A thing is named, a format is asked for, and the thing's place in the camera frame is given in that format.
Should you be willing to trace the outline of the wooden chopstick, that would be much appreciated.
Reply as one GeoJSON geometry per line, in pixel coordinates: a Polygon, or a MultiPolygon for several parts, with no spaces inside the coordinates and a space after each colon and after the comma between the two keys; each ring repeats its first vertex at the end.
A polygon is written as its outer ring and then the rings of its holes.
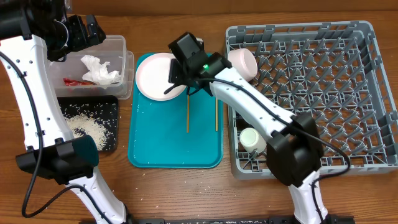
{"type": "Polygon", "coordinates": [[[187,121],[186,121],[186,132],[190,130],[190,96],[187,95],[187,121]]]}
{"type": "Polygon", "coordinates": [[[215,99],[215,131],[218,132],[218,99],[215,99]]]}

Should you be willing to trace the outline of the large white plate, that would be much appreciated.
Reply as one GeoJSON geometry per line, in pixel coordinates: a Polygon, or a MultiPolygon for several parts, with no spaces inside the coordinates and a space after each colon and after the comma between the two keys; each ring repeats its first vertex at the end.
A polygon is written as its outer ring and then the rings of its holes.
{"type": "Polygon", "coordinates": [[[173,86],[169,82],[169,71],[174,58],[170,53],[157,53],[140,63],[136,72],[136,85],[144,96],[155,101],[167,101],[176,98],[186,89],[185,85],[180,85],[167,94],[164,93],[173,86]]]}

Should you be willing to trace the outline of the white tissue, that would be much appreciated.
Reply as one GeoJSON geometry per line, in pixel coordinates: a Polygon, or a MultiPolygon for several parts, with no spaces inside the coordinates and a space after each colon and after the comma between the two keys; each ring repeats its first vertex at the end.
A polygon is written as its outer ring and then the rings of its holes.
{"type": "Polygon", "coordinates": [[[121,81],[119,71],[108,72],[110,62],[101,63],[99,58],[92,55],[85,55],[80,60],[88,69],[82,76],[84,81],[93,82],[97,85],[110,85],[121,81]]]}

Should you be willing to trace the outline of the red snack wrapper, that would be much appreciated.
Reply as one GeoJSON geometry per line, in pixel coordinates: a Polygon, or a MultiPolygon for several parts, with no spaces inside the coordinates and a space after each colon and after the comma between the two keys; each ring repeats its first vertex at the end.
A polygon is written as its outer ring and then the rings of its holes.
{"type": "Polygon", "coordinates": [[[93,82],[84,82],[84,81],[78,81],[78,80],[72,80],[69,78],[64,78],[63,82],[65,86],[87,86],[87,85],[94,85],[93,82]]]}

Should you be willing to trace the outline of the white bowl with rice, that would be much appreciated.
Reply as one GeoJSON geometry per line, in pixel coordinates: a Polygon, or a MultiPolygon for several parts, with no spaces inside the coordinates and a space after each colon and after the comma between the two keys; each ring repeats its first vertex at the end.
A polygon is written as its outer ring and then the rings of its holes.
{"type": "Polygon", "coordinates": [[[257,75],[257,62],[250,50],[231,50],[227,58],[247,82],[251,81],[257,75]]]}

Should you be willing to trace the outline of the pile of rice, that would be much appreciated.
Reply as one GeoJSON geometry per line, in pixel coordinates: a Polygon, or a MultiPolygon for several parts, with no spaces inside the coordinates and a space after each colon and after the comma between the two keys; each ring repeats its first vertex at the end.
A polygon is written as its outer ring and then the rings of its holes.
{"type": "Polygon", "coordinates": [[[99,124],[96,118],[87,116],[83,113],[66,118],[69,128],[73,131],[75,138],[89,135],[93,138],[97,150],[102,151],[106,145],[106,128],[99,124]]]}

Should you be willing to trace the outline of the white paper cup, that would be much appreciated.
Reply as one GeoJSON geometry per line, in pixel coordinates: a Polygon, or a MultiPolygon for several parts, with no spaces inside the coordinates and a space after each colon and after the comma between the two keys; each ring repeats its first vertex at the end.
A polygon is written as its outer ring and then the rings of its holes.
{"type": "Polygon", "coordinates": [[[267,147],[267,143],[264,138],[254,128],[246,128],[242,130],[239,135],[239,142],[248,153],[252,153],[254,151],[261,153],[264,152],[267,147]]]}

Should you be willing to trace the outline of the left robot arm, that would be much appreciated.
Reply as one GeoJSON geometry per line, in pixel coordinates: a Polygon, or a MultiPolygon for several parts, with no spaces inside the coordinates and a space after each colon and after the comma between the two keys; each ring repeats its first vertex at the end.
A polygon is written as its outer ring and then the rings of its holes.
{"type": "Polygon", "coordinates": [[[93,138],[73,135],[47,76],[50,62],[106,37],[95,16],[68,16],[67,7],[66,1],[1,2],[1,62],[24,125],[26,152],[16,162],[33,179],[55,180],[76,194],[96,223],[133,223],[101,175],[93,138]]]}

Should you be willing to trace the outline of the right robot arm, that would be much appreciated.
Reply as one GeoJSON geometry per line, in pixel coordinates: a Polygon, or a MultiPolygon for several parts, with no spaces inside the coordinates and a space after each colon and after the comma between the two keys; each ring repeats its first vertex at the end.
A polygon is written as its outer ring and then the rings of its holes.
{"type": "Polygon", "coordinates": [[[172,86],[205,90],[237,111],[265,140],[267,167],[289,188],[295,221],[323,223],[328,211],[317,182],[324,152],[315,120],[273,103],[249,84],[224,55],[208,55],[203,42],[190,32],[168,48],[174,55],[169,72],[172,86]]]}

